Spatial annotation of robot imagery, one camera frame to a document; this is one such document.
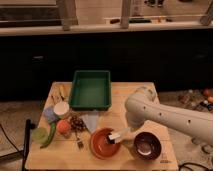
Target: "small bowl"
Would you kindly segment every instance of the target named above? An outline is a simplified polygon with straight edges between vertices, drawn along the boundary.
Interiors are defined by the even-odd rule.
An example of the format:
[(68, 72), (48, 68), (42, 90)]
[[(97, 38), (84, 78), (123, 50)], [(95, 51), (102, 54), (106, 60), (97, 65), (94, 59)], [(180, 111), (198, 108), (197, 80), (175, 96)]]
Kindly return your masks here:
[(152, 133), (139, 133), (134, 140), (136, 153), (145, 160), (154, 160), (161, 153), (161, 144), (159, 139)]
[(102, 128), (95, 131), (90, 139), (92, 153), (99, 159), (107, 159), (114, 156), (120, 149), (120, 143), (110, 144), (108, 135), (112, 132), (111, 128)]

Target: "green tray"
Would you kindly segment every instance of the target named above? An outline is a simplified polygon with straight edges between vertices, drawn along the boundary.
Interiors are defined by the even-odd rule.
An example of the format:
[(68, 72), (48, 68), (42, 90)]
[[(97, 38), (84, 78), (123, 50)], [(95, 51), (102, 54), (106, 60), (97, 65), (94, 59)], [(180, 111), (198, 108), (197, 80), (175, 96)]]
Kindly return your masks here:
[(73, 110), (108, 110), (111, 106), (110, 72), (75, 72), (69, 105)]

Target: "dark background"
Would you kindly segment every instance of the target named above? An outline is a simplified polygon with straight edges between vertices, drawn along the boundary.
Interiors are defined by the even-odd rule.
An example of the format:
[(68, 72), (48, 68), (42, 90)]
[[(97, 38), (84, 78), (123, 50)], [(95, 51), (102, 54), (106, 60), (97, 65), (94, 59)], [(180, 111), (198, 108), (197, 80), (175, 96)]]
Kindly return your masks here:
[(0, 100), (44, 99), (79, 69), (157, 91), (211, 87), (212, 38), (212, 29), (0, 37)]

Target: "wire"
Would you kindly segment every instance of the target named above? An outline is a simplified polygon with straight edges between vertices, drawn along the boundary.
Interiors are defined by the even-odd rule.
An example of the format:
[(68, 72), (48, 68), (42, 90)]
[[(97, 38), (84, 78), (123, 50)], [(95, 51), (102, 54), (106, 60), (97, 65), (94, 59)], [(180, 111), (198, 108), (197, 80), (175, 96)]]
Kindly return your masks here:
[(9, 141), (9, 143), (16, 149), (16, 151), (22, 156), (24, 157), (23, 153), (16, 147), (15, 144), (13, 144), (13, 142), (9, 139), (9, 137), (7, 136), (3, 126), (0, 124), (0, 128), (2, 130), (2, 132), (4, 133), (4, 136), (6, 137), (6, 139)]
[(192, 168), (190, 168), (189, 166), (186, 166), (186, 165), (191, 165), (191, 166), (197, 166), (197, 167), (200, 167), (200, 168), (203, 168), (204, 171), (213, 171), (212, 169), (209, 169), (201, 164), (198, 164), (198, 163), (191, 163), (191, 162), (187, 162), (187, 163), (183, 163), (181, 165), (179, 165), (179, 171), (181, 171), (182, 168), (187, 168), (189, 169), (190, 171), (193, 171)]

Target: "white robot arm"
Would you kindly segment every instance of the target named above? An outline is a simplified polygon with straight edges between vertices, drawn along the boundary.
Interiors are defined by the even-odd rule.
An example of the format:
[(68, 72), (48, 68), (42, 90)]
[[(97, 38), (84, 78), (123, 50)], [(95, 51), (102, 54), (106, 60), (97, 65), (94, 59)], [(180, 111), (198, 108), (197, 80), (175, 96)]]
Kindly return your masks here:
[(213, 145), (213, 115), (157, 104), (155, 97), (153, 91), (141, 87), (126, 100), (126, 119), (131, 128), (151, 120)]

